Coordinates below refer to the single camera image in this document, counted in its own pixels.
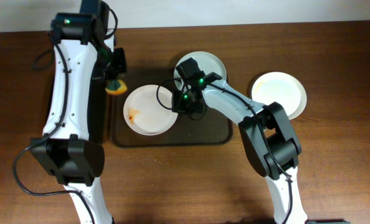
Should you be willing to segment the yellow green sponge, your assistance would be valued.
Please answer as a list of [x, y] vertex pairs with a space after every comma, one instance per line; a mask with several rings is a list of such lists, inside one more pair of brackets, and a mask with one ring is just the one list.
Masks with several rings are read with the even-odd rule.
[[110, 80], [107, 83], [105, 91], [109, 95], [121, 95], [127, 91], [127, 86], [123, 80]]

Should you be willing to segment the grey-white plate with sauce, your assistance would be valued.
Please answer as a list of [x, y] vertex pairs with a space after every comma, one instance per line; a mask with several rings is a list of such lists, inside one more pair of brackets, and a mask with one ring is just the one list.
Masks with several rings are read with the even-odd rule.
[[222, 80], [225, 81], [225, 83], [228, 83], [225, 66], [221, 62], [221, 60], [214, 54], [203, 51], [191, 52], [183, 56], [176, 64], [176, 66], [178, 66], [180, 63], [184, 62], [189, 58], [193, 58], [197, 62], [199, 69], [202, 70], [206, 75], [210, 74], [211, 72], [214, 72], [220, 75], [222, 77]]

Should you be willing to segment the white plate with sauce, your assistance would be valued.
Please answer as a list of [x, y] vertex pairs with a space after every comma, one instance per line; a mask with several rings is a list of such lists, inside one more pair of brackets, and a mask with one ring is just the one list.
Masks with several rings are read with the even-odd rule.
[[133, 90], [123, 105], [123, 117], [136, 133], [155, 136], [170, 129], [178, 114], [172, 112], [172, 93], [158, 85], [144, 85]]

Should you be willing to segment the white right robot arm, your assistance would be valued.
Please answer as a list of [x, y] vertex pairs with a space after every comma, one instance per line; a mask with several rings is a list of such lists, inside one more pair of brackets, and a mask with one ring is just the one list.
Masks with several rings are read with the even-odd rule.
[[193, 58], [179, 63], [176, 71], [182, 86], [173, 94], [172, 111], [202, 113], [210, 108], [235, 123], [250, 165], [267, 181], [275, 222], [308, 223], [297, 183], [301, 144], [284, 108], [247, 98], [216, 72], [202, 71]]

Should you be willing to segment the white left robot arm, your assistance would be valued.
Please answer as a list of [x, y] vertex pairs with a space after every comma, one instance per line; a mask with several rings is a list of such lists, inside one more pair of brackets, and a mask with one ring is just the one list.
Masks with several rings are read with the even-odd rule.
[[83, 1], [77, 13], [60, 12], [49, 37], [55, 77], [49, 114], [28, 151], [69, 194], [81, 223], [113, 223], [100, 177], [107, 95], [125, 92], [123, 49], [108, 27], [113, 10], [104, 1]]

